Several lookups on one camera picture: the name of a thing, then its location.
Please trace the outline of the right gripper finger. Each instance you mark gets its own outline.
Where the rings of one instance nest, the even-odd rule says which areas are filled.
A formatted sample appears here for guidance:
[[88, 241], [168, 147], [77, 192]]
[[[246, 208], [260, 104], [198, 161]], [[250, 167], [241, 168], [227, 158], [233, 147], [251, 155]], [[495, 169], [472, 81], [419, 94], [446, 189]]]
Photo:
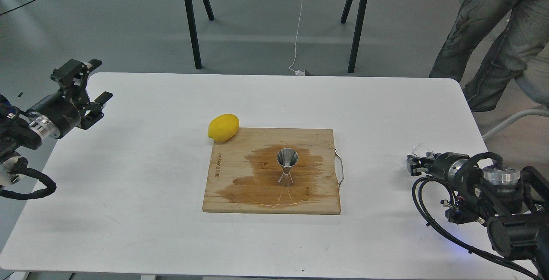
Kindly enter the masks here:
[[410, 176], [420, 176], [421, 174], [431, 174], [433, 160], [408, 160], [407, 170]]
[[441, 155], [441, 153], [427, 152], [426, 155], [420, 156], [419, 154], [409, 154], [407, 156], [407, 162], [418, 164], [420, 166], [433, 165], [434, 161]]

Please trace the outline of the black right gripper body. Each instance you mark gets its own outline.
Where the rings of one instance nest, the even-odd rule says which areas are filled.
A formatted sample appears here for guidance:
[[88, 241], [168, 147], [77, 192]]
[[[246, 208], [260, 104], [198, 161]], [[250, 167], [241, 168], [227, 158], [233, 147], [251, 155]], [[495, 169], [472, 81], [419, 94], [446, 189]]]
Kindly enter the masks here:
[[463, 182], [463, 175], [457, 177], [457, 172], [471, 159], [469, 155], [453, 152], [429, 152], [429, 157], [433, 159], [433, 162], [429, 167], [429, 175], [442, 178], [450, 184]]

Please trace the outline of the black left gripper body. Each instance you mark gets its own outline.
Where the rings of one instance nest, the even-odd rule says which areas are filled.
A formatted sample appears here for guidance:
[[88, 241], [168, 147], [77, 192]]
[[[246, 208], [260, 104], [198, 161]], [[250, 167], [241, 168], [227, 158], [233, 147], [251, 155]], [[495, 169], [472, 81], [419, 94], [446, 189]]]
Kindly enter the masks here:
[[61, 92], [51, 94], [26, 111], [29, 128], [41, 139], [60, 139], [73, 128], [81, 128], [81, 106], [87, 102], [89, 98], [65, 98]]

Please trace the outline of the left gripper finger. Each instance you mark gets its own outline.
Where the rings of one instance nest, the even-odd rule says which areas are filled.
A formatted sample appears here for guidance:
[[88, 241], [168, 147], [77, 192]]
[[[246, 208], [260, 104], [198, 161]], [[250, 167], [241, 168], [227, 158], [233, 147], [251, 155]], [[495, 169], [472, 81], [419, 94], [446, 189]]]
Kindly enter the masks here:
[[94, 100], [81, 106], [81, 128], [87, 130], [101, 120], [104, 116], [103, 109], [106, 102], [112, 98], [110, 92], [103, 92]]
[[90, 73], [101, 65], [98, 59], [88, 62], [71, 59], [53, 70], [51, 80], [59, 85], [59, 92], [65, 98], [88, 98], [86, 86]]

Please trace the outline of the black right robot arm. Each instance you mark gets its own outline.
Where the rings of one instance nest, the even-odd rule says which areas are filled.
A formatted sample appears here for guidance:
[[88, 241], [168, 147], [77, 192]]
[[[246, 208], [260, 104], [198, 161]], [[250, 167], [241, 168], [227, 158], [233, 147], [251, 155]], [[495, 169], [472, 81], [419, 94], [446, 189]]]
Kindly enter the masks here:
[[[548, 180], [531, 166], [515, 170], [492, 152], [469, 156], [427, 153], [407, 156], [407, 170], [417, 180], [412, 197], [427, 225], [471, 254], [525, 274], [548, 278]], [[435, 182], [447, 190], [442, 200], [449, 222], [478, 222], [486, 227], [496, 254], [469, 245], [443, 229], [423, 201], [424, 187]]]

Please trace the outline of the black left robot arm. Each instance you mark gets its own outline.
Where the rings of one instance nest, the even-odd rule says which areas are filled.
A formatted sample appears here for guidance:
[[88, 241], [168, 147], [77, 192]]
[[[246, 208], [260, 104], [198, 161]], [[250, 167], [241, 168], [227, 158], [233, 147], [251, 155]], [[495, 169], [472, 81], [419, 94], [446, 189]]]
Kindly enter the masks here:
[[[54, 69], [51, 80], [58, 84], [57, 92], [44, 97], [26, 111], [1, 97], [0, 164], [1, 196], [15, 200], [39, 199], [55, 192], [57, 186], [49, 176], [28, 166], [28, 160], [18, 153], [20, 147], [35, 150], [47, 137], [63, 138], [74, 128], [87, 130], [104, 116], [103, 108], [112, 93], [103, 92], [90, 100], [86, 87], [92, 71], [102, 61], [81, 62], [74, 59]], [[22, 176], [35, 178], [44, 188], [31, 193], [6, 190]]]

